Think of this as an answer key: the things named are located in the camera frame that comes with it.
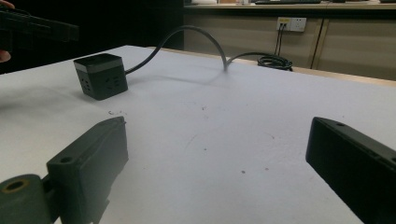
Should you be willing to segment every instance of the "cabinet door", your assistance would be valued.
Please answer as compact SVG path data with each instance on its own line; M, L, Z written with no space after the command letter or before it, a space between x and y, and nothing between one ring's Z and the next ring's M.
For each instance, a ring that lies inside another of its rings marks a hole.
M330 20L318 70L396 80L396 22Z

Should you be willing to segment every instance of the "black mounted device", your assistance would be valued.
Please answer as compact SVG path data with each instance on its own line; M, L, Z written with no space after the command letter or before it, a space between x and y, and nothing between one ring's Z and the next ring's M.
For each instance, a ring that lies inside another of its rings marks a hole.
M0 223L99 223L127 161L124 118L99 122L47 162L43 179L20 175L0 183Z
M306 161L362 222L396 223L396 151L344 123L314 118Z
M77 41L78 26L34 17L19 9L0 7L0 49L32 49L33 37Z

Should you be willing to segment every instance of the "white table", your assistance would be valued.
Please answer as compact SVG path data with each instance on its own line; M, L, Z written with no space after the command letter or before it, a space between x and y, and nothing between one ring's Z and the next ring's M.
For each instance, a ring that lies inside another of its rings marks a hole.
M125 69L152 49L122 47ZM313 117L396 148L396 89L160 51L129 90L84 95L72 61L0 76L0 180L124 116L130 160L101 223L361 223L305 162Z

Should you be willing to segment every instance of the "mounting hole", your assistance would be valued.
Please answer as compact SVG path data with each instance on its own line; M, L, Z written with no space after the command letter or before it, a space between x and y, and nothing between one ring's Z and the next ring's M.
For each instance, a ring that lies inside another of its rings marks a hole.
M23 189L24 187L26 187L29 184L29 181L26 179L19 179L16 180L14 182L11 182L9 184L7 184L2 191L4 193L13 193L16 192L20 189Z
M61 159L61 163L67 163L67 162L70 162L72 160L73 160L73 158L71 158L71 157L65 157L65 158Z

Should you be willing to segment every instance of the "power socket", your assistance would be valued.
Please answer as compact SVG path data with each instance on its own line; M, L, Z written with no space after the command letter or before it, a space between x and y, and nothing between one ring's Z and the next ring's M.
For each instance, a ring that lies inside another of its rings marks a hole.
M289 18L289 17L278 17L276 29L283 31L294 31L303 32L305 30L306 18Z
M306 18L291 18L290 30L303 32L305 30Z
M105 100L128 90L122 58L97 54L74 60L82 91L95 100Z

